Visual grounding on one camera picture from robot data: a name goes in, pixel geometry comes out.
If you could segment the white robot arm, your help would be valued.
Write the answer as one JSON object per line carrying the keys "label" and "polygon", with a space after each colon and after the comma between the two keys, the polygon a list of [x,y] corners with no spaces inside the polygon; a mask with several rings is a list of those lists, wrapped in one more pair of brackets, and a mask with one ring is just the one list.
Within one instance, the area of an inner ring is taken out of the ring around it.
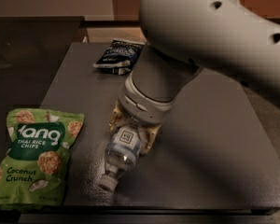
{"label": "white robot arm", "polygon": [[141,0],[147,43],[109,122],[134,125],[147,154],[180,90],[204,69],[230,77],[280,108],[280,24],[239,0]]}

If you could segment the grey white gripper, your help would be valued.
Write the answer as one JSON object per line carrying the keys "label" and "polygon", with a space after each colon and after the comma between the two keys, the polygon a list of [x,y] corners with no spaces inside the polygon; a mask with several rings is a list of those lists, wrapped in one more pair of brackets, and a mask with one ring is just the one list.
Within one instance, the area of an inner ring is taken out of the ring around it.
{"label": "grey white gripper", "polygon": [[140,126],[140,154],[151,150],[159,129],[172,109],[176,96],[202,68],[193,62],[183,63],[162,54],[146,43],[132,72],[119,90],[109,125],[114,133],[127,122],[127,115],[145,124]]}

